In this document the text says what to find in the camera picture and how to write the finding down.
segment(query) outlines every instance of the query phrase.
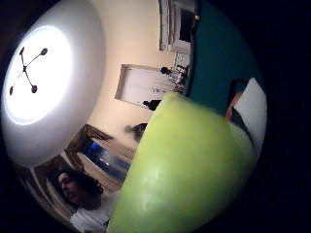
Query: apple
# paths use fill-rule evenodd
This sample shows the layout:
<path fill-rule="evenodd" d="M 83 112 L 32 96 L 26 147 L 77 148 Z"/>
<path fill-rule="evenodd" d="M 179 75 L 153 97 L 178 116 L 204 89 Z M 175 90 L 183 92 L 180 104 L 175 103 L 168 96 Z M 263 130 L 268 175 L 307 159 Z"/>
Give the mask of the apple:
<path fill-rule="evenodd" d="M 242 129 L 180 94 L 166 94 L 138 146 L 108 233 L 191 232 L 234 199 L 254 166 Z"/>

